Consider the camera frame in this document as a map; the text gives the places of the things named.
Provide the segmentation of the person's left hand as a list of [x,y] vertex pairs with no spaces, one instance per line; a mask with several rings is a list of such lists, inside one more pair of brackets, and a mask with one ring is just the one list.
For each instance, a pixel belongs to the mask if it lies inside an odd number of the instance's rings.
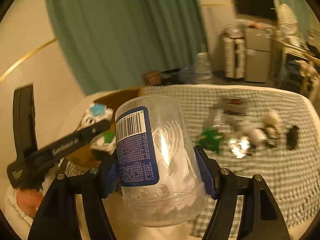
[[29,217],[34,218],[43,200],[43,195],[34,189],[17,189],[17,204]]

